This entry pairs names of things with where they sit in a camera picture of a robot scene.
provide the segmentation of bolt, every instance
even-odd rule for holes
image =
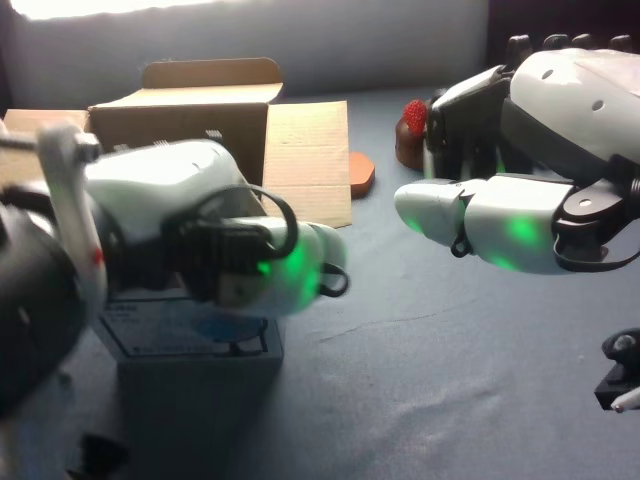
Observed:
[[[78,133],[76,140],[76,160],[82,164],[94,163],[102,155],[102,145],[91,133]]]
[[[636,344],[636,339],[631,335],[620,335],[613,344],[613,349],[616,352],[620,350],[626,350]]]

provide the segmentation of cardboard box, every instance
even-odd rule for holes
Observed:
[[[89,108],[89,118],[107,151],[211,137],[300,220],[349,225],[346,102],[270,105],[282,85],[267,58],[154,63],[142,89]]]
[[[10,132],[33,133],[47,125],[71,122],[85,130],[88,115],[83,110],[8,110],[4,124]],[[33,152],[0,150],[0,188],[42,178],[38,156]]]

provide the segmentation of bright light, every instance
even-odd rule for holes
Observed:
[[[11,0],[14,10],[34,20],[123,13],[145,8],[210,3],[216,0]]]

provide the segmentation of open cardboard box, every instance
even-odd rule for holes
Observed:
[[[89,108],[87,130],[107,152],[211,138],[249,183],[283,196],[300,220],[349,225],[346,102],[271,105],[282,86],[278,65],[267,58],[153,63],[140,90]],[[5,120],[9,130],[34,131],[60,119],[83,126],[85,115],[13,110]],[[0,158],[0,186],[41,176],[29,154],[11,155],[11,162]],[[272,204],[265,208],[279,214]]]

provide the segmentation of table surface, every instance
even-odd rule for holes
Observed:
[[[278,371],[118,375],[87,332],[66,365],[68,442],[122,440],[133,461],[119,478],[136,480],[635,478],[640,414],[603,412],[592,392],[612,366],[601,342],[639,324],[640,262],[517,274],[405,227],[393,194],[419,175],[396,162],[394,126],[428,93],[341,97],[352,151],[376,164],[340,230],[352,289],[281,321]]]

